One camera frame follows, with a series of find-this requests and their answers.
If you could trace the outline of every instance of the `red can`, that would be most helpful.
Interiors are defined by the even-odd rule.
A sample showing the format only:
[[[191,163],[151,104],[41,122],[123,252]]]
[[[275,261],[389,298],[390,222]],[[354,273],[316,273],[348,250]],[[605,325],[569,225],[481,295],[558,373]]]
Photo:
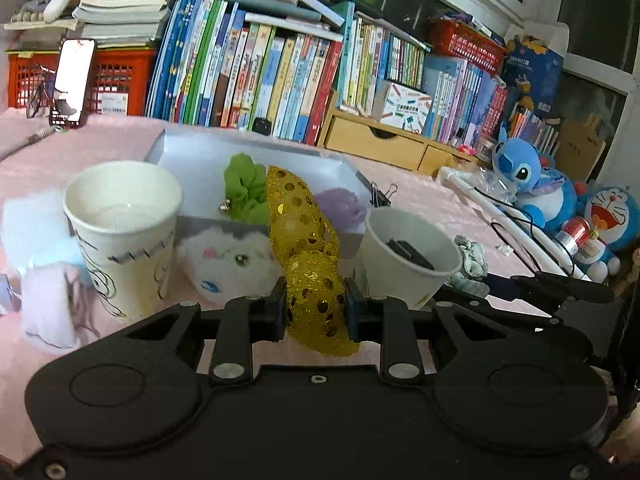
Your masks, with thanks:
[[[556,234],[556,242],[564,247],[571,256],[589,239],[591,228],[581,216],[574,216]]]

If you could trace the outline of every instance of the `red plastic basket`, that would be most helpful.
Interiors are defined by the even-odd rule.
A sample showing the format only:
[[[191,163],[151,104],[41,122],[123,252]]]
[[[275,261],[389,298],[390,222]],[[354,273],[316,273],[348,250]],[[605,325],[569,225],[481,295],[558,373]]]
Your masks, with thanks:
[[[463,57],[492,76],[498,72],[507,54],[506,49],[465,23],[451,20],[431,20],[428,42],[433,45],[435,54]]]
[[[102,113],[102,94],[119,93],[127,95],[127,115],[144,115],[146,88],[155,56],[156,51],[149,49],[98,50],[92,71],[89,113]],[[55,70],[58,57],[57,53],[36,53],[30,57],[9,54],[8,105],[25,108],[29,95],[42,80],[40,66]]]

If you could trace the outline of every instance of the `white plastic tube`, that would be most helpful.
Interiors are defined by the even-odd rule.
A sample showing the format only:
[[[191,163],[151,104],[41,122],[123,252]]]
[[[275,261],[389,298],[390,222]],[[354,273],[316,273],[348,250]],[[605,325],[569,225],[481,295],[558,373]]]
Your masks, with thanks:
[[[546,272],[566,276],[573,268],[574,278],[591,281],[580,269],[578,269],[577,266],[574,266],[569,255],[565,251],[558,247],[555,242],[539,228],[533,226],[533,234],[536,237],[536,240],[542,244],[545,249],[558,260],[558,262],[560,262],[562,267],[566,270],[566,272],[564,272],[564,270],[558,266],[556,261],[549,257],[549,255],[536,243],[536,241],[532,240],[532,238],[530,238],[521,227],[505,215],[503,211],[498,209],[494,202],[478,193],[472,186],[466,183],[460,177],[458,171],[442,167],[438,174],[438,180],[449,187],[455,187],[460,190],[466,197],[468,197],[469,200],[478,204],[485,212],[499,221],[500,224],[503,225],[505,229],[507,229],[507,231],[533,255],[533,257],[535,257],[536,261],[540,264],[543,270],[546,270]],[[526,222],[528,229],[530,222],[529,218],[515,208],[511,209],[508,213],[510,216]]]

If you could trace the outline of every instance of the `small white box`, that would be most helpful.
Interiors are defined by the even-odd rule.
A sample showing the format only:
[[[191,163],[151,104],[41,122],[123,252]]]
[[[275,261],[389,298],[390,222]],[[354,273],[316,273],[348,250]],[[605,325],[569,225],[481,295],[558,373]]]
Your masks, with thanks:
[[[381,124],[421,134],[433,98],[412,88],[383,81],[376,92],[371,117]]]

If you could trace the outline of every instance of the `white paper cup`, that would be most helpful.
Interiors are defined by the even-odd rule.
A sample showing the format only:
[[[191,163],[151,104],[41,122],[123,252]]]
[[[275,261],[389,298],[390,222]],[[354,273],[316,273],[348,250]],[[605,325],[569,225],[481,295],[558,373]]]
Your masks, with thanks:
[[[78,174],[64,208],[107,311],[131,321],[154,314],[169,283],[182,186],[146,162],[107,162]]]
[[[391,207],[370,209],[357,255],[355,279],[365,296],[390,296],[414,310],[422,307],[460,270],[457,245],[425,219]],[[398,256],[389,240],[409,242],[434,267],[429,270]]]

